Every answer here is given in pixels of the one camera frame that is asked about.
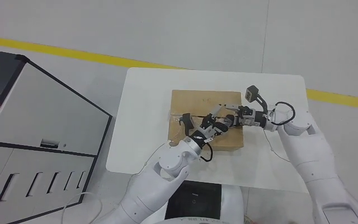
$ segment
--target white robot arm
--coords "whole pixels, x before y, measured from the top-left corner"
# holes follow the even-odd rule
[[[358,202],[347,192],[337,175],[332,149],[308,111],[295,110],[285,102],[267,109],[258,89],[251,86],[245,98],[257,101],[263,111],[238,105],[225,105],[237,115],[229,116],[233,126],[256,125],[264,130],[277,130],[286,154],[304,180],[313,202],[315,223],[358,223]],[[291,108],[276,111],[278,104]]]
[[[208,114],[192,135],[185,137],[177,146],[165,151],[159,161],[148,165],[136,177],[119,208],[98,223],[140,224],[160,209],[189,175],[189,165],[199,158],[202,148],[215,136],[228,130],[228,126],[216,122],[216,115],[221,107],[218,105]],[[162,170],[173,179],[162,178]]]

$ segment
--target white table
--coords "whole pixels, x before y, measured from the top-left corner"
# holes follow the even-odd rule
[[[244,99],[256,85],[268,104],[286,101],[308,109],[301,76],[239,72],[131,68],[127,72],[106,167],[136,174],[150,155],[167,140],[172,90],[240,91],[243,105],[262,110]],[[287,158],[278,133],[266,132],[275,152]],[[151,160],[157,158],[160,148]],[[189,180],[255,188],[307,192],[292,165],[274,155],[263,130],[244,127],[244,147],[216,151],[211,162],[195,161]]]

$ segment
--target brown cardboard box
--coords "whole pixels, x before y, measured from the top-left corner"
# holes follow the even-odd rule
[[[218,104],[241,105],[241,93],[229,91],[196,91],[196,90],[173,90],[171,102],[171,118],[169,123],[168,139],[173,145],[177,145],[185,137],[185,128],[179,125],[179,118],[184,113],[190,113],[194,126],[201,124],[206,116]],[[233,111],[222,108],[218,117],[224,118],[227,114],[235,114]],[[234,151],[243,147],[242,127],[230,128],[226,134],[217,136],[210,142],[213,150]]]

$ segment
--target floor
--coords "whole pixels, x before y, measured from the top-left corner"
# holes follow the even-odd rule
[[[3,0],[0,38],[189,69],[299,74],[307,88],[358,96],[357,10],[353,0]],[[28,56],[116,115],[128,68],[0,50]],[[333,148],[339,176],[358,199],[358,108],[313,100],[309,108]],[[116,207],[130,178],[106,171],[113,128],[112,122],[88,188],[104,201],[102,214]],[[313,223],[307,194],[242,191],[246,214],[258,223]],[[66,211],[66,223],[85,223],[98,210],[93,198],[85,201]],[[55,223],[59,217],[52,213],[27,223]]]

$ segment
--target yellow floor line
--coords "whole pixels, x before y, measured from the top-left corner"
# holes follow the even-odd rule
[[[122,67],[142,67],[142,68],[170,68],[170,69],[184,69],[174,66],[165,66],[162,64],[155,64],[150,62],[142,62],[139,60],[133,60],[128,58],[120,58],[104,54],[96,54],[90,52],[83,52],[80,50],[72,50],[66,48],[59,48],[56,46],[47,46],[42,44],[28,43],[18,40],[10,40],[0,38],[0,46],[5,46],[8,48],[16,48],[21,50],[29,50],[32,52],[39,52],[45,54],[52,54],[67,58],[75,58],[80,60],[87,60],[90,62],[97,62],[103,64],[111,64],[114,66]],[[331,92],[323,92],[318,90],[307,89],[307,98],[311,100],[317,100],[322,102],[329,102],[332,104],[340,104],[346,106],[352,106],[358,108],[358,97],[334,94]]]

